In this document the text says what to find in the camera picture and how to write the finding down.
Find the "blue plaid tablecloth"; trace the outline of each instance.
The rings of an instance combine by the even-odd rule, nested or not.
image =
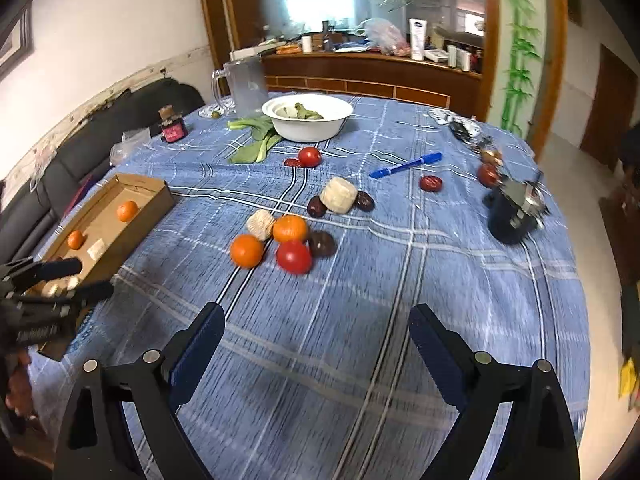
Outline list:
[[[408,336],[409,309],[421,302],[473,350],[517,365],[551,361],[580,439],[587,313],[564,219],[546,187],[545,228],[504,246],[486,228],[478,156],[438,126],[428,107],[342,98],[354,113],[337,137],[318,143],[322,164],[312,170],[283,165],[300,149],[291,142],[262,164],[230,165],[234,150],[250,142],[249,130],[196,113],[186,118],[191,132],[181,142],[155,138],[117,169],[165,179],[175,208],[120,268],[113,298],[95,309],[64,360],[32,353],[36,406],[53,437],[87,359],[132,362],[217,301],[225,335],[178,412],[217,479],[420,478],[457,417]],[[513,178],[535,175],[522,140],[482,129]],[[433,166],[367,176],[435,151],[443,159]],[[442,192],[420,190],[423,174],[442,177]],[[306,203],[335,175],[374,197],[373,212],[309,218]],[[293,276],[275,263],[273,244],[260,266],[237,268],[229,243],[258,208],[305,217],[334,236],[337,253]],[[126,410],[143,467],[160,478],[135,410]],[[475,478],[488,472],[507,416],[508,407],[498,412]]]

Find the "plastic packaging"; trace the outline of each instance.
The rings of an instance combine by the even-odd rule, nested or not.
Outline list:
[[[389,20],[371,18],[362,22],[358,28],[364,29],[365,35],[380,47],[383,54],[406,57],[411,53],[402,32]]]
[[[149,128],[143,130],[130,130],[122,134],[122,142],[114,144],[109,154],[109,163],[112,166],[122,164],[139,146],[151,141]]]

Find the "small jar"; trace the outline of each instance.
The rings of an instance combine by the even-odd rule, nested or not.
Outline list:
[[[160,127],[162,128],[162,136],[166,142],[171,144],[186,136],[187,126],[185,126],[182,116],[174,113],[174,107],[171,105],[164,106],[160,108],[158,113],[162,119]]]

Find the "red tomato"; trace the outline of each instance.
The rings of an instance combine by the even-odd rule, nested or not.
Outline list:
[[[298,160],[305,168],[315,168],[322,160],[322,155],[315,148],[303,148],[298,152]]]
[[[311,251],[300,240],[289,240],[278,247],[276,261],[291,274],[306,274],[311,268]]]

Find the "white bottle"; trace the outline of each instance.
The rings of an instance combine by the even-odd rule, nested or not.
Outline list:
[[[447,45],[447,52],[449,53],[449,66],[451,68],[456,67],[456,46]]]
[[[424,40],[427,37],[427,22],[425,20],[409,20],[411,31],[411,59],[424,60]]]
[[[311,45],[311,36],[302,36],[302,52],[304,54],[313,52],[313,46]]]

